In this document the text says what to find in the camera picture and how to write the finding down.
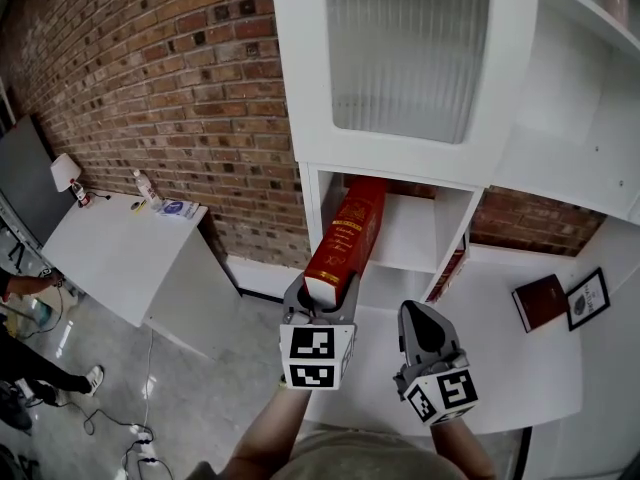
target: black pants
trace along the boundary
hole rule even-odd
[[[15,382],[25,379],[33,394],[47,404],[55,402],[55,392],[45,381],[63,391],[89,393],[91,385],[86,377],[70,375],[35,353],[24,343],[0,329],[0,379]]]

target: person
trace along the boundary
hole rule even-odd
[[[495,478],[491,459],[461,418],[431,427],[437,455],[400,437],[358,431],[319,433],[294,448],[310,396],[281,381],[224,470],[216,476],[201,462],[187,480]]]
[[[0,269],[0,296],[40,293],[61,279],[62,276],[55,271],[51,277],[18,277]],[[1,380],[13,383],[24,379],[36,398],[54,406],[66,403],[66,392],[93,396],[102,384],[102,366],[94,366],[87,375],[71,375],[11,337],[4,326],[0,327]]]

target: cube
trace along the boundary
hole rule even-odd
[[[478,405],[469,368],[417,377],[403,396],[429,426],[459,418]]]
[[[291,389],[339,389],[355,344],[356,326],[280,326],[282,368]]]

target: lamp shade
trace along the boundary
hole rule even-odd
[[[66,153],[60,155],[51,164],[51,174],[58,192],[67,190],[71,186],[71,180],[77,180],[81,172],[82,169]]]

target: frosted glass door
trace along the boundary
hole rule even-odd
[[[489,0],[327,0],[334,124],[462,142],[488,9]]]

